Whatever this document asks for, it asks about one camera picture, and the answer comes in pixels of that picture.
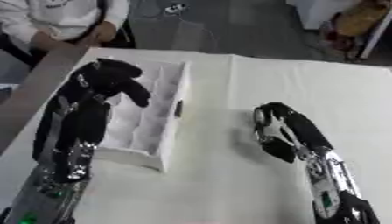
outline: chair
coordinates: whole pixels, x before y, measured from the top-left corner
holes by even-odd
[[[10,37],[5,33],[0,34],[0,49],[4,50],[8,54],[10,54],[13,57],[15,57],[16,59],[24,62],[26,65],[28,65],[30,67],[32,67],[34,65],[33,60],[32,60],[32,56],[30,54],[28,54],[27,52],[24,52],[21,49],[19,49],[17,46],[15,46],[12,43]]]

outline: black pants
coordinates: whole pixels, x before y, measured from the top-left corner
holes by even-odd
[[[70,44],[76,44],[80,40],[84,39],[88,36],[91,31],[98,25],[99,23],[95,23],[91,25],[83,34],[81,34],[78,38],[66,40],[65,42]],[[136,49],[137,43],[135,41],[135,36],[133,35],[132,29],[130,28],[130,24],[128,21],[122,25],[122,28],[118,30],[115,38],[108,43],[101,43],[102,47],[112,47],[112,48],[123,48],[123,49]],[[30,54],[32,57],[33,65],[35,67],[46,55],[46,51],[41,51],[39,49],[31,49]]]

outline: small black object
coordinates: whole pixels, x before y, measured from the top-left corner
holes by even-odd
[[[176,110],[174,111],[174,115],[176,117],[181,117],[182,116],[183,107],[184,107],[184,102],[183,101],[178,101],[177,102],[177,106],[176,106]]]

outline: white cabinet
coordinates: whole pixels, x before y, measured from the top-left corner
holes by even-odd
[[[317,30],[336,13],[356,5],[360,0],[287,0],[297,8],[301,23],[306,30]]]

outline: egg tray compartment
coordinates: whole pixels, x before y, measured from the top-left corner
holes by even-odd
[[[184,93],[185,65],[164,63],[143,69],[136,79],[151,93],[149,106],[138,107],[126,94],[109,102],[113,105],[105,137],[95,158],[122,164],[147,166],[162,170],[162,151],[172,147],[176,116]]]

